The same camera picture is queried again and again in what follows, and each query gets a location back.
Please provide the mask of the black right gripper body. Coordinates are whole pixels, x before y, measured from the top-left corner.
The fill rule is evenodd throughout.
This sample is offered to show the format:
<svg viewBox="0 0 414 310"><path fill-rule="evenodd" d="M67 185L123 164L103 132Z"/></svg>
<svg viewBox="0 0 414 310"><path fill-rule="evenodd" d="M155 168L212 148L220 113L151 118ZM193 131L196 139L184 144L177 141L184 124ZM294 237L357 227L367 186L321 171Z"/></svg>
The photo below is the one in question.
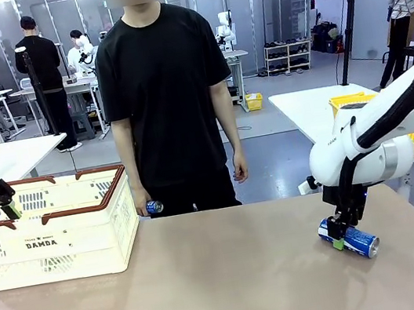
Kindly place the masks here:
<svg viewBox="0 0 414 310"><path fill-rule="evenodd" d="M367 199L366 186L354 184L350 189L341 192L340 187L323 187L322 200L335 207L335 213L340 213L344 224L347 224L349 212L360 210L363 217Z"/></svg>

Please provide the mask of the person's left hand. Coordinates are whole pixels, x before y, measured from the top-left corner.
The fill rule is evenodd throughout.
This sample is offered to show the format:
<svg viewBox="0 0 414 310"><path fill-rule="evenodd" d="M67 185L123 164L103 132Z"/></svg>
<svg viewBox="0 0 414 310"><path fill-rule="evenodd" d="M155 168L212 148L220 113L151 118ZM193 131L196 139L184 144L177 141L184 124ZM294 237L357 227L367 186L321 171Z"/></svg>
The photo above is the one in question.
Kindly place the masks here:
<svg viewBox="0 0 414 310"><path fill-rule="evenodd" d="M242 151L236 151L233 154L233 165L234 165L234 180L238 183L247 181L249 176L248 163L246 162L245 155Z"/></svg>

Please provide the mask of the person's right hand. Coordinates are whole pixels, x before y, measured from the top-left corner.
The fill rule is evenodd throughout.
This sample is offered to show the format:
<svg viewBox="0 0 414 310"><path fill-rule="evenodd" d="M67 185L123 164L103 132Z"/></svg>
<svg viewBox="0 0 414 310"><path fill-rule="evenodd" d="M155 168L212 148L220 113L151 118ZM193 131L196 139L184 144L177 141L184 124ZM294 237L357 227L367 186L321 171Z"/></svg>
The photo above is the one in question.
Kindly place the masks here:
<svg viewBox="0 0 414 310"><path fill-rule="evenodd" d="M147 203L151 200L151 197L145 188L143 186L133 186L131 192L137 214L141 217L149 217L150 214L147 211Z"/></svg>

